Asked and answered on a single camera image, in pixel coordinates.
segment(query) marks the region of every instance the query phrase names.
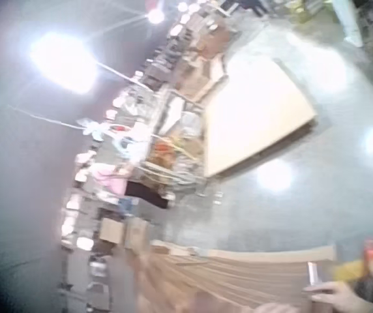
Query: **finger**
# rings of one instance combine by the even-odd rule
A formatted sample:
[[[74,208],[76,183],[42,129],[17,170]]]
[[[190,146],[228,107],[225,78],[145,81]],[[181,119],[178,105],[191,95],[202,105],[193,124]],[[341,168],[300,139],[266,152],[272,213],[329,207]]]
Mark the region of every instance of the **finger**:
[[[323,284],[308,286],[304,288],[304,291],[322,291],[322,290],[336,291],[339,285],[340,285],[339,282],[324,282]]]
[[[326,293],[318,293],[316,295],[312,295],[311,300],[313,300],[315,302],[333,304],[335,302],[335,296],[334,295],[327,295]]]

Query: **red object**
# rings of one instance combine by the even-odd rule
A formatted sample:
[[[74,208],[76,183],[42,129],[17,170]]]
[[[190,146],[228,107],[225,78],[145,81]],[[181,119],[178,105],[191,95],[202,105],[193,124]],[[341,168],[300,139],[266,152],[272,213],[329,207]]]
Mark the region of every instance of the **red object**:
[[[145,8],[147,12],[152,11],[154,8],[157,8],[158,0],[145,0]]]
[[[363,273],[365,276],[369,274],[369,262],[373,260],[373,240],[368,239],[365,241],[363,247]]]
[[[113,130],[115,130],[117,132],[125,132],[126,128],[124,126],[114,126]]]
[[[373,260],[373,240],[365,241],[365,261]]]

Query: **ceiling light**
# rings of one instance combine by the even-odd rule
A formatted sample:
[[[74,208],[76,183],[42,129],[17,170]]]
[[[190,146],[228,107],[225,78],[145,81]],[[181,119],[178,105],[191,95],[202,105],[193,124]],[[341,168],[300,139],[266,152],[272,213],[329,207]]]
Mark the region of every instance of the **ceiling light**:
[[[97,76],[95,58],[68,35],[46,34],[31,46],[31,58],[45,77],[75,93],[88,92]]]
[[[106,119],[110,119],[112,121],[115,120],[115,116],[117,115],[117,111],[110,109],[106,111]]]
[[[79,210],[81,200],[82,200],[82,196],[80,194],[71,195],[67,203],[67,209]]]
[[[195,12],[198,12],[200,10],[200,5],[197,4],[197,3],[193,3],[189,6],[189,12],[192,14],[192,13],[195,13]]]
[[[186,12],[188,10],[188,5],[186,2],[181,2],[178,4],[178,11],[179,12]]]
[[[80,183],[85,183],[87,181],[88,171],[86,169],[81,169],[76,173],[75,180]]]
[[[147,18],[149,18],[149,22],[152,24],[159,24],[165,20],[165,14],[161,10],[154,8],[148,13]]]
[[[191,19],[191,15],[189,14],[184,14],[181,16],[181,21],[179,22],[180,24],[186,24],[188,21]]]
[[[121,108],[121,106],[123,106],[125,102],[125,98],[120,96],[120,97],[117,97],[113,100],[113,107],[114,108]]]
[[[91,251],[94,246],[94,241],[90,238],[86,237],[79,237],[76,240],[76,246],[79,249],[85,250],[85,251]]]
[[[183,26],[181,24],[176,25],[173,29],[171,29],[169,35],[177,36],[182,31]]]
[[[69,224],[69,223],[63,223],[62,225],[62,237],[66,237],[68,235],[70,235],[71,233],[74,232],[74,225],[72,224]]]

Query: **yellow object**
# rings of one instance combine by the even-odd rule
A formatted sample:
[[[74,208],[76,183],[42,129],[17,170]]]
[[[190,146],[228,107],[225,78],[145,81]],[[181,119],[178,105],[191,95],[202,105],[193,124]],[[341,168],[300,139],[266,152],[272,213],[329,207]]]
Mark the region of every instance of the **yellow object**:
[[[334,280],[351,281],[363,276],[363,260],[344,263],[336,267]]]
[[[287,4],[287,7],[290,10],[292,18],[300,24],[303,24],[311,19],[311,14],[306,9],[303,0],[292,1]]]

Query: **black pants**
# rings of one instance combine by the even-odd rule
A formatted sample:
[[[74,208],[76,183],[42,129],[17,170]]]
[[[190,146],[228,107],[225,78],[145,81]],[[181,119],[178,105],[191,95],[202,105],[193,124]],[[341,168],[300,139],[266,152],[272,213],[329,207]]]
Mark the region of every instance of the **black pants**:
[[[141,183],[128,181],[125,195],[143,199],[146,202],[149,202],[150,204],[153,204],[161,209],[168,208],[168,200],[162,198],[160,194]]]
[[[267,9],[264,7],[262,2],[260,2],[260,0],[251,0],[250,3],[253,12],[260,18],[263,16],[263,14],[268,14]]]

